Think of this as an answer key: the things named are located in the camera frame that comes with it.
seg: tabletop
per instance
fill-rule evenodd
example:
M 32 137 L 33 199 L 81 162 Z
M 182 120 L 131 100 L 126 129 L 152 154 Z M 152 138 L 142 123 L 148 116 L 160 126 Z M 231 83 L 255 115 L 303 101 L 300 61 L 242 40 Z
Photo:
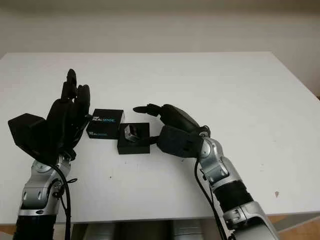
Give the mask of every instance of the tabletop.
M 16 222 L 33 162 L 7 121 L 46 118 L 69 68 L 90 87 L 90 113 L 123 109 L 126 123 L 149 122 L 156 136 L 159 118 L 132 108 L 172 104 L 208 125 L 266 214 L 320 211 L 320 102 L 272 53 L 8 53 L 0 60 L 0 224 Z M 213 215 L 192 158 L 154 145 L 150 154 L 119 155 L 116 140 L 86 132 L 75 151 L 67 177 L 78 178 L 74 223 Z

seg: wire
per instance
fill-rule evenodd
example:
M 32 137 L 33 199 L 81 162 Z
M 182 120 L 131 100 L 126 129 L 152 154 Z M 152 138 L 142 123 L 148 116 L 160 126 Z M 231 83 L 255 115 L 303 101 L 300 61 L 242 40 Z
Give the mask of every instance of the wire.
M 195 165 L 194 165 L 194 177 L 195 177 L 195 180 L 198 183 L 200 189 L 202 190 L 205 198 L 208 200 L 208 202 L 210 204 L 210 207 L 212 208 L 214 219 L 215 219 L 216 225 L 217 225 L 217 227 L 219 229 L 219 233 L 220 233 L 221 239 L 227 240 L 227 236 L 226 236 L 224 227 L 222 226 L 220 217 L 219 217 L 219 215 L 218 215 L 218 213 L 217 213 L 217 211 L 215 209 L 215 205 L 214 205 L 214 202 L 213 202 L 213 199 L 214 199 L 213 193 L 212 193 L 212 191 L 210 189 L 210 194 L 211 194 L 211 199 L 210 199 L 208 194 L 207 194 L 207 192 L 206 192 L 206 190 L 204 189 L 204 186 L 199 181 L 199 178 L 198 178 L 198 165 L 199 165 L 199 160 L 197 159 L 195 161 Z
M 67 181 L 67 183 L 68 183 L 68 184 L 72 184 L 72 183 L 76 182 L 77 180 L 78 180 L 78 178 L 72 178 L 72 179 L 70 179 L 69 181 Z M 66 212 L 67 212 L 67 208 L 66 208 L 64 199 L 63 199 L 63 197 L 62 197 L 63 194 L 64 194 L 64 185 L 62 185 L 62 187 L 61 187 L 61 190 L 60 190 L 60 193 L 59 193 L 59 195 L 58 195 L 58 198 L 59 198 L 60 201 L 61 201 L 61 205 L 62 205 L 62 207 L 63 207 L 63 209 L 64 209 L 64 213 L 67 214 L 67 213 L 66 213 Z
M 65 197 L 66 197 L 66 206 L 63 203 L 63 209 L 65 212 L 65 232 L 64 232 L 64 240 L 70 240 L 71 237 L 71 199 L 70 199 L 70 190 L 69 190 L 69 186 L 68 186 L 68 181 L 64 175 L 64 173 L 56 166 L 53 164 L 48 164 L 48 166 L 50 166 L 51 168 L 53 168 L 60 176 L 62 183 L 63 183 L 63 187 L 65 189 Z

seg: robotic hand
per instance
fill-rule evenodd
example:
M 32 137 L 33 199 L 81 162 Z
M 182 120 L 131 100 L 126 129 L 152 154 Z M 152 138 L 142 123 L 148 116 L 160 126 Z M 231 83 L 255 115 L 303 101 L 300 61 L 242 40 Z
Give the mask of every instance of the robotic hand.
M 210 129 L 200 127 L 181 109 L 165 104 L 162 107 L 148 104 L 133 109 L 137 113 L 160 115 L 165 124 L 156 139 L 157 146 L 165 153 L 182 158 L 196 158 L 194 174 L 208 199 L 221 238 L 227 239 L 213 202 L 208 197 L 197 177 L 198 164 L 211 192 L 220 203 L 223 220 L 230 231 L 229 240 L 278 240 L 277 231 L 258 202 L 254 201 L 231 161 L 224 156 L 222 146 L 210 138 Z
M 22 201 L 13 239 L 52 240 L 59 199 L 66 215 L 65 239 L 70 239 L 71 201 L 67 181 L 73 148 L 79 142 L 91 116 L 90 90 L 77 87 L 76 73 L 68 71 L 61 98 L 46 119 L 25 113 L 8 121 L 15 144 L 35 161 L 31 177 L 22 191 Z M 66 192 L 66 207 L 62 195 Z

